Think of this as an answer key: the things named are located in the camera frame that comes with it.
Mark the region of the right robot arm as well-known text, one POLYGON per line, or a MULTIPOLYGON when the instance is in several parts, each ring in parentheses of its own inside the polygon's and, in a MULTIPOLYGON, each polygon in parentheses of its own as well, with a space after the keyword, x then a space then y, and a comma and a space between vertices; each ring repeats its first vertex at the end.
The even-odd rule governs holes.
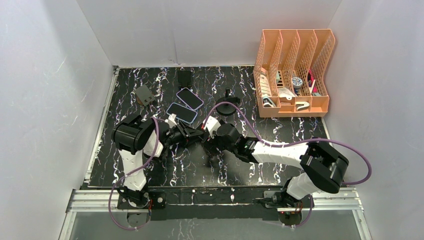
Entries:
POLYGON ((287 180, 280 192, 268 190, 262 198, 253 200, 265 208, 296 208, 304 197, 319 191, 337 194, 349 166, 347 158, 326 141, 310 139, 278 147, 257 137, 244 137, 230 123, 208 123, 202 130, 206 142, 245 163, 282 164, 303 170, 287 180))

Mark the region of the orange desk file organizer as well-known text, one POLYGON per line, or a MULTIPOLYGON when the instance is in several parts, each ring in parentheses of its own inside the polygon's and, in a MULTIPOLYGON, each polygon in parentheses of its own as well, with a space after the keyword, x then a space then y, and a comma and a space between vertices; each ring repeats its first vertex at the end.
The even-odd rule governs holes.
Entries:
POLYGON ((329 110, 330 97, 325 86, 325 74, 331 59, 336 38, 331 29, 264 29, 253 75, 256 101, 260 117, 324 117, 329 110), (261 68, 267 70, 269 96, 276 107, 263 107, 260 89, 261 68), (310 93, 309 70, 315 78, 316 92, 310 93), (280 73, 280 84, 276 85, 276 74, 280 73), (300 89, 294 89, 292 77, 303 80, 300 89), (296 97, 292 100, 279 98, 278 88, 286 87, 296 97), (310 107, 297 111, 295 102, 306 101, 310 107))

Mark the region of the black round base phone stand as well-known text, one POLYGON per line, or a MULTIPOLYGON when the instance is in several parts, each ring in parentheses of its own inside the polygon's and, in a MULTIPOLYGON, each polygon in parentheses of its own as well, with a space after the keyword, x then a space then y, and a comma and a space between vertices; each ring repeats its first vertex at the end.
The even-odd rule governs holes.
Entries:
POLYGON ((215 102, 215 110, 221 116, 231 116, 237 111, 236 107, 240 103, 241 99, 233 95, 231 89, 227 87, 225 89, 225 95, 215 102))

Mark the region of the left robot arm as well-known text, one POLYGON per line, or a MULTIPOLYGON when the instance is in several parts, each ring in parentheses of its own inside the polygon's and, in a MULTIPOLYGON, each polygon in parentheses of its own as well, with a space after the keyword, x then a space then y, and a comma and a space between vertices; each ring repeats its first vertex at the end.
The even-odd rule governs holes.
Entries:
POLYGON ((143 120, 140 115, 123 119, 111 135, 123 165, 123 176, 113 189, 134 208, 144 209, 156 202, 160 195, 149 192, 144 169, 154 159, 165 160, 170 147, 188 146, 200 141, 204 134, 201 128, 190 127, 174 114, 167 119, 143 120))

